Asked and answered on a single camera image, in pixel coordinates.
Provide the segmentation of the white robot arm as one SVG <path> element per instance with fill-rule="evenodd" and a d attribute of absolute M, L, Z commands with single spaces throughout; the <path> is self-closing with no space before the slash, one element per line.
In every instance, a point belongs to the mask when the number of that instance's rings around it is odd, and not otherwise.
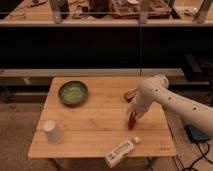
<path fill-rule="evenodd" d="M 128 128 L 132 129 L 136 121 L 156 102 L 213 138 L 213 108 L 175 94 L 168 86 L 169 81 L 164 75 L 155 75 L 140 82 L 128 108 Z"/>

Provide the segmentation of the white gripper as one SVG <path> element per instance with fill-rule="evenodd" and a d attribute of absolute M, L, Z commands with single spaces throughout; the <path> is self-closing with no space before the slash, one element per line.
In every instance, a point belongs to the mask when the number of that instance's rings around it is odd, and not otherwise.
<path fill-rule="evenodd" d="M 129 104 L 127 113 L 131 114 L 135 112 L 136 117 L 140 118 L 147 112 L 147 102 L 144 98 L 136 98 L 134 97 Z"/>

